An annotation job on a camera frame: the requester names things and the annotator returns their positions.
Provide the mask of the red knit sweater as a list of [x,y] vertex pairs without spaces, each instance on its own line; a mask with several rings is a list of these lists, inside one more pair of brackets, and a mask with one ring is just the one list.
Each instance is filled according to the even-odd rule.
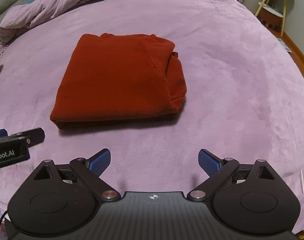
[[69,129],[176,115],[187,87],[174,48],[155,35],[84,34],[58,88],[51,121]]

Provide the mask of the purple bed blanket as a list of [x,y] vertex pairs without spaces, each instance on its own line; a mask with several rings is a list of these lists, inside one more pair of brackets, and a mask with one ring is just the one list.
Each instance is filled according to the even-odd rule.
[[[58,87],[83,34],[154,34],[175,43],[187,85],[180,116],[61,131]],[[0,208],[45,159],[66,164],[103,148],[102,178],[119,192],[183,191],[206,179],[205,148],[244,164],[265,159],[298,197],[304,228],[304,78],[277,39],[236,0],[103,0],[68,11],[3,52],[0,129],[41,127],[28,161],[0,169]]]

